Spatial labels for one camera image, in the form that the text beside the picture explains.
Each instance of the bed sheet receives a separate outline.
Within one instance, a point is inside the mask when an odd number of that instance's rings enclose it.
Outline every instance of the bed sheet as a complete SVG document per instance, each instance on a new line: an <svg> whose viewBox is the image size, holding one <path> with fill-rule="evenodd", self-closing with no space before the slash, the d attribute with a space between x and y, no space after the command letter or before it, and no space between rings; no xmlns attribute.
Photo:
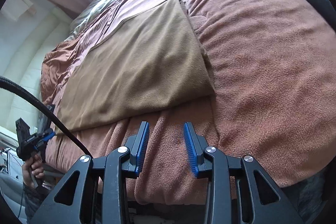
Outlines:
<svg viewBox="0 0 336 224"><path fill-rule="evenodd" d="M44 103L59 104L88 49L162 1L113 1L76 39L47 54ZM324 168L336 142L336 36L325 20L305 0L182 1L213 67L216 95L73 134L99 157L125 143L141 121L150 123L143 171L127 181L128 197L139 203L204 203L207 184L189 169L185 121L228 155L254 155L281 187ZM46 160L65 172L81 155L61 135L49 142Z"/></svg>

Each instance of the fleece blanket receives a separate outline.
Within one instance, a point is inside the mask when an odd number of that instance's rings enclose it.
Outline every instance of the fleece blanket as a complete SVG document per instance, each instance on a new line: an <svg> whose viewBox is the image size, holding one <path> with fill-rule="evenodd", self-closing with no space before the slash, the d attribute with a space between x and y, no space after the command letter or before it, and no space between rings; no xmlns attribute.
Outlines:
<svg viewBox="0 0 336 224"><path fill-rule="evenodd" d="M82 130L213 94L201 48L179 0L128 18L74 71L58 118Z"/></svg>
<svg viewBox="0 0 336 224"><path fill-rule="evenodd" d="M44 103L62 99L90 47L125 18L163 0L119 0L43 63ZM182 125L227 155L253 155L283 187L312 176L335 156L336 35L305 0L182 0L213 68L215 95L73 132L94 157L107 155L150 123L140 177L127 181L139 203L203 204L206 180L193 177ZM82 155L64 135L47 147L66 171Z"/></svg>

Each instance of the white wall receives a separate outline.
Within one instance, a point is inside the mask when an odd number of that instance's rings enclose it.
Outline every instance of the white wall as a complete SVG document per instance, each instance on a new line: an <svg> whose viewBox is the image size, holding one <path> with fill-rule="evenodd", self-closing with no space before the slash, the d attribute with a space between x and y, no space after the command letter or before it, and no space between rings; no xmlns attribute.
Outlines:
<svg viewBox="0 0 336 224"><path fill-rule="evenodd" d="M42 20L55 7L47 0L30 0L34 4L36 14L25 12L18 21L10 21L0 13L0 75L3 75L13 54L21 46Z"/></svg>

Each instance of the ribbed blue pad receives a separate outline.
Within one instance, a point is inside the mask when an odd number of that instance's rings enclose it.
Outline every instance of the ribbed blue pad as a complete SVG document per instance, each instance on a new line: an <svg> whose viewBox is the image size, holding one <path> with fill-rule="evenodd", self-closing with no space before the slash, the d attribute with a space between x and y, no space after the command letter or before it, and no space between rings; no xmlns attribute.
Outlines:
<svg viewBox="0 0 336 224"><path fill-rule="evenodd" d="M135 173L136 173L137 176L139 176L141 171L142 171L142 166L143 166L143 162L145 160L148 140L149 140L149 123L146 123L145 132L142 135L139 150L138 150L138 153L136 155Z"/></svg>
<svg viewBox="0 0 336 224"><path fill-rule="evenodd" d="M184 141L185 141L185 146L187 148L187 153L188 153L188 158L189 158L189 164L190 164L191 171L197 177L198 172L199 172L199 169L198 169L198 166L197 166L197 154L196 154L194 143L193 143L193 140L191 138L190 131L189 131L187 123L184 124Z"/></svg>

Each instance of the person's arm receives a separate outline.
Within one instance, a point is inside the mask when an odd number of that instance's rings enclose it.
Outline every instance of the person's arm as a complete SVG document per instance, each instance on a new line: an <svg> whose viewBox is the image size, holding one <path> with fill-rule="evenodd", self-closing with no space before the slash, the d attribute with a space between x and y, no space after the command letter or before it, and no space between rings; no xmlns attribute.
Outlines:
<svg viewBox="0 0 336 224"><path fill-rule="evenodd" d="M32 174L38 179L44 179L42 160L39 155L31 157L26 160L22 165L22 176L23 176L23 195L25 198L25 213L27 216L27 223L30 222L31 218L34 216L37 209L40 207L43 200L46 198L48 191L46 188L45 193L40 193L34 189L33 180L30 177L29 168L32 169Z"/></svg>

